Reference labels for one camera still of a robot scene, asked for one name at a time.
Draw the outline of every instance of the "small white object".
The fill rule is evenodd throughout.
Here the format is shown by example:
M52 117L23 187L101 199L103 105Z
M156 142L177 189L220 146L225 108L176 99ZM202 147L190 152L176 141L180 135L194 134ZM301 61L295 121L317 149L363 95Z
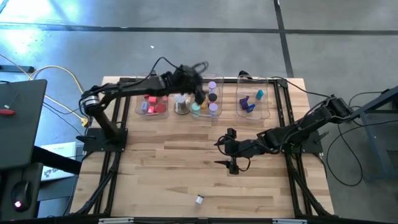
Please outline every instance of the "small white object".
M61 144L51 144L46 146L41 146L41 148L46 149L50 152L56 153L63 157L69 157L70 159L76 160L76 142L68 142ZM44 166L42 173L42 181L56 180L66 177L73 177L74 174L64 172L62 170L54 169L51 167Z
M203 202L203 196L198 195L197 199L195 200L196 203L198 203L199 205L202 204Z

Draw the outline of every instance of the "gray floor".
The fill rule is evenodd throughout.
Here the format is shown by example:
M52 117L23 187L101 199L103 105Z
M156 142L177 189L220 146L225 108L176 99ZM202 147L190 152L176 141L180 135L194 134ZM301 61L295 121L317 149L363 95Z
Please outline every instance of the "gray floor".
M280 0L280 7L286 29L398 30L398 2L393 0ZM273 0L9 0L0 22L278 29ZM334 93L349 100L359 92L385 90L398 84L398 35L289 34L287 45L294 76L304 78L310 91ZM209 71L224 76L236 76L240 70L264 77L287 76L279 34L3 29L0 53L36 68L67 67L85 89L98 84L105 75L147 72L160 56L184 64L207 60ZM157 67L160 72L168 69L164 63ZM49 81L48 95L77 108L80 94L68 74L52 69L39 76ZM23 75L0 73L0 80L23 79ZM360 96L353 104L363 105L374 97ZM310 96L311 105L320 100ZM74 116L64 117L84 131ZM341 126L342 130L352 127ZM326 151L338 132L335 125L327 125L322 131L330 132L323 140ZM74 141L75 136L75 130L43 110L36 145ZM364 131L355 130L346 139L358 154L364 174L369 174L375 164ZM354 157L341 140L332 150L330 164L336 175L345 182L355 182L359 168ZM362 182L357 187L345 187L329 174L328 183L337 215L398 222L398 182ZM46 185L40 192L40 198L46 201L39 215L61 215L67 200L48 199L70 195L72 185L73 180Z

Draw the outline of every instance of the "clear plastic bin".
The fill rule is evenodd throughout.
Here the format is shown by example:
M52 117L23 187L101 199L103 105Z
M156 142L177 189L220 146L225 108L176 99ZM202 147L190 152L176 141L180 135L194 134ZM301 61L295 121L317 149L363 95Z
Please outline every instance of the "clear plastic bin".
M209 120L218 119L218 116L223 112L224 77L212 73L205 73L201 76L203 77L203 91L206 93L206 100L202 105L199 105L200 109L195 111L195 97L192 95L190 98L190 112L194 118ZM216 96L216 100L210 102L209 98L213 99L214 96Z
M256 98L259 90L262 90L263 96L260 100ZM242 109L239 103L240 99L249 97L248 105L256 106L251 112ZM268 110L268 79L264 77L254 77L240 75L236 85L236 120L237 121L258 121L267 119L270 115Z
M147 73L139 74L139 75L137 75L136 78L138 78L138 79L145 78L147 75L148 75ZM145 96L142 96L142 95L136 96L136 98L137 98L136 113L141 115L144 119L163 119L163 118L167 118L169 116L169 100L170 100L170 98L168 96L156 97L157 100L156 100L156 103L154 103L154 104L149 103L149 99L145 99ZM142 109L142 104L144 102L147 103L146 110ZM161 113L156 113L156 112L149 113L148 112L148 108L150 106L153 106L154 108L156 108L160 104L163 104L165 106L164 112L161 112Z

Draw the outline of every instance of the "wooden tabletop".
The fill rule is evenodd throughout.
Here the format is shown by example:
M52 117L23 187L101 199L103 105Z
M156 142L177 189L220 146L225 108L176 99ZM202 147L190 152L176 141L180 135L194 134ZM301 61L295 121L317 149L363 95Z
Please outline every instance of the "wooden tabletop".
M116 83L119 79L104 77L103 83ZM303 79L289 80L305 88ZM289 92L294 118L299 119L309 110L307 95L290 84ZM268 87L271 115L256 123L236 121L236 84L224 84L223 93L222 114L213 122L195 120L190 114L177 115L172 109L174 100L171 97L167 118L145 120L135 112L136 97L131 98L126 124L129 135L121 157L112 216L294 217L282 154L255 156L251 168L239 175L230 175L225 167L213 162L229 159L213 146L227 128L237 130L238 140L244 140L255 139L256 133L279 126L274 89ZM287 114L283 97L282 104L284 114ZM106 110L109 118L113 107L111 103ZM95 152L84 160L71 212L81 208L97 187L103 156L103 152ZM245 159L238 159L238 162L241 167L247 165ZM333 213L322 163L314 155L304 154L303 164L309 189L323 207ZM204 196L201 205L195 203L198 194ZM298 195L304 212L301 190Z

